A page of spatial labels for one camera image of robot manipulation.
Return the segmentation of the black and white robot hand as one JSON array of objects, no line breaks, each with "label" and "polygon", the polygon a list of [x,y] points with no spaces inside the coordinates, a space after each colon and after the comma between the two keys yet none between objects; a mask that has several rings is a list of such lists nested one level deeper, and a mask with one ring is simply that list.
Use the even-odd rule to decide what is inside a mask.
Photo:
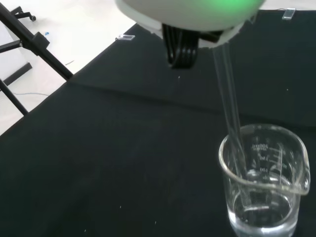
[{"label": "black and white robot hand", "polygon": [[189,69],[199,48],[228,43],[264,4],[262,0],[117,0],[117,8],[159,36],[173,69]]}]

